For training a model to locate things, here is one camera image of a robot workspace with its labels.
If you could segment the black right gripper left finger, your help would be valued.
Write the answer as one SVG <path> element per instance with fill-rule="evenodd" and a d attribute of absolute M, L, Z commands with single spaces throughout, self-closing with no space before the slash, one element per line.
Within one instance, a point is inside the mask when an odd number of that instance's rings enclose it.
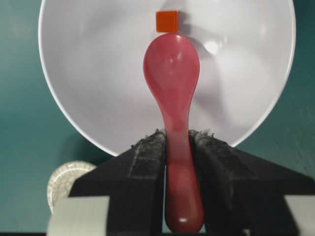
<path fill-rule="evenodd" d="M 49 236 L 158 236 L 162 232 L 166 132 L 78 177 L 58 200 Z"/>

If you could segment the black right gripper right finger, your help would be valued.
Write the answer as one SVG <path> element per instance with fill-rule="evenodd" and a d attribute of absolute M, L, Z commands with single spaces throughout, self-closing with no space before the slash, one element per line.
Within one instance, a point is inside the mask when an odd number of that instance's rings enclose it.
<path fill-rule="evenodd" d="M 191 130 L 209 236 L 312 236 L 315 181 Z"/>

